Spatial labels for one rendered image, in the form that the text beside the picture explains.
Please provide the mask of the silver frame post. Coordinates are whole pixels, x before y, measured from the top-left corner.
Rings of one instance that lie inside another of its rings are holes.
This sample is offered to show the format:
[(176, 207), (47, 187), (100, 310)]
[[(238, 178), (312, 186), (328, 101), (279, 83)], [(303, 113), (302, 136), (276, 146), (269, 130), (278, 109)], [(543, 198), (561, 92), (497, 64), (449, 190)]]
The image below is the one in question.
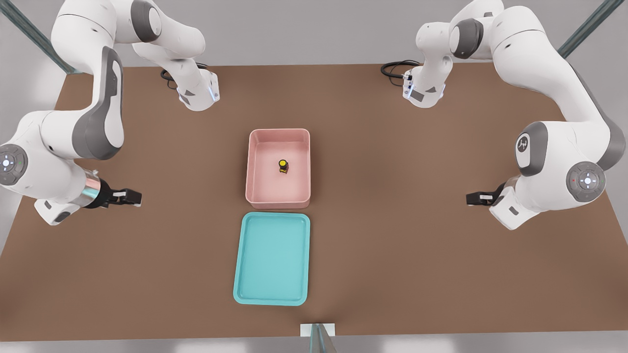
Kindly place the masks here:
[(603, 0), (590, 16), (557, 49), (562, 58), (567, 58), (584, 42), (625, 0)]
[(331, 338), (336, 335), (336, 324), (301, 324), (300, 336), (309, 337), (308, 353), (337, 353)]
[(2, 13), (17, 29), (31, 40), (49, 59), (51, 59), (66, 74), (80, 74), (72, 65), (66, 63), (54, 50), (52, 43), (39, 28), (33, 24), (25, 14), (11, 2), (11, 0), (0, 0), (0, 13)]

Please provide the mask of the pink plastic box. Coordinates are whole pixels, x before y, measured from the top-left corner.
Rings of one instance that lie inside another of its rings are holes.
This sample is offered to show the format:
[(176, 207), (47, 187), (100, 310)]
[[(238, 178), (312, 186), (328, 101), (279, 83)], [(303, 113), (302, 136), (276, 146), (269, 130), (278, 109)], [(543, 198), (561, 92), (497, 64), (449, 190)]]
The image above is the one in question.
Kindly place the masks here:
[[(278, 162), (289, 163), (287, 174)], [(249, 135), (245, 199), (258, 210), (304, 209), (311, 198), (311, 139), (306, 129), (256, 129)]]

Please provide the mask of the pale blue-green tray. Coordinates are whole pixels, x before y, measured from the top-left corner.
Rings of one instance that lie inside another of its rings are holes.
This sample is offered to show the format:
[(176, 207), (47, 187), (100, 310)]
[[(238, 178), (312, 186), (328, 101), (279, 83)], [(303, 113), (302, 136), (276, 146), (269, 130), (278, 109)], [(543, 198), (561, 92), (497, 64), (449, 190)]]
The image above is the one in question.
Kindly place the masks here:
[(310, 234), (311, 221), (305, 214), (245, 214), (238, 242), (234, 300), (248, 305), (304, 304)]

